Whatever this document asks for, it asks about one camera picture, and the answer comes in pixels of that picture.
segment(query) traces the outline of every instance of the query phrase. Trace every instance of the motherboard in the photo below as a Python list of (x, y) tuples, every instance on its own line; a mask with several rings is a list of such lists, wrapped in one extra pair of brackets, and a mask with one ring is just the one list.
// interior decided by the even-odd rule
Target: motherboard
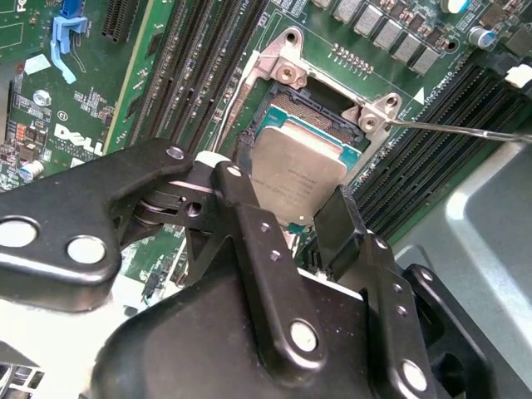
[[(386, 120), (513, 131), (531, 22), (527, 0), (5, 0), (0, 190), (163, 137), (248, 171), (302, 267), (338, 184), (394, 242), (498, 143)], [(121, 272), (149, 305), (186, 254), (165, 226)]]

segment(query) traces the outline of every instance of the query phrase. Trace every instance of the capacitor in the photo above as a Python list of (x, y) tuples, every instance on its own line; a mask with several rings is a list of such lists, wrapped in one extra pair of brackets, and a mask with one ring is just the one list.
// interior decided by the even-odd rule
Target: capacitor
[(38, 160), (28, 162), (23, 167), (18, 169), (18, 175), (22, 177), (24, 181), (33, 181), (44, 171), (44, 166)]
[(469, 5), (469, 0), (441, 0), (440, 6), (443, 12), (458, 14), (464, 11)]
[(493, 43), (495, 43), (496, 39), (497, 35), (495, 34), (495, 32), (488, 31), (483, 27), (472, 27), (469, 30), (469, 35), (467, 36), (467, 40), (469, 41), (469, 43), (481, 49), (488, 48)]

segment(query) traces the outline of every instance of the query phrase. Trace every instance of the pins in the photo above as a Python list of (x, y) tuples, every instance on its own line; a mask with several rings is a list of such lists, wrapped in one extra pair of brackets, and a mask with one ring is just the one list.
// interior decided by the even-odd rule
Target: pins
[(338, 43), (334, 43), (328, 58), (331, 58), (333, 55), (336, 56), (334, 58), (334, 62), (340, 66), (343, 66), (344, 68), (348, 68), (349, 71), (353, 71), (353, 73), (357, 73), (359, 76), (370, 75), (375, 71), (375, 67), (373, 65), (365, 62), (356, 54), (353, 54), (345, 47), (340, 46)]

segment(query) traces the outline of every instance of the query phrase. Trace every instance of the blue latch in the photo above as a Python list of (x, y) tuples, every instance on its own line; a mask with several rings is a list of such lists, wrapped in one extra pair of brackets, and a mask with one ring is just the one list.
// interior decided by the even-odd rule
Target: blue latch
[(69, 85), (76, 81), (76, 77), (62, 61), (61, 54), (68, 54), (70, 52), (70, 31), (83, 33), (86, 30), (86, 25), (86, 17), (74, 17), (71, 19), (64, 17), (53, 18), (52, 40), (50, 41), (52, 54), (50, 57), (53, 65), (62, 72), (66, 83)]

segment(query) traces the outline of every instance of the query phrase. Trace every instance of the white sticker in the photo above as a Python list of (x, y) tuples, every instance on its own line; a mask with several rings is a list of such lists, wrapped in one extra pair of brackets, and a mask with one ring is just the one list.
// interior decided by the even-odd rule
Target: white sticker
[(77, 158), (72, 158), (72, 162), (70, 163), (70, 167), (73, 168), (74, 166), (78, 166), (81, 164), (84, 164), (82, 160), (78, 160)]
[(51, 67), (52, 65), (46, 58), (44, 54), (39, 54), (38, 56), (35, 56), (33, 58), (28, 58), (26, 60), (26, 64), (24, 65), (24, 71), (31, 75), (35, 72), (42, 71), (43, 69), (47, 69)]

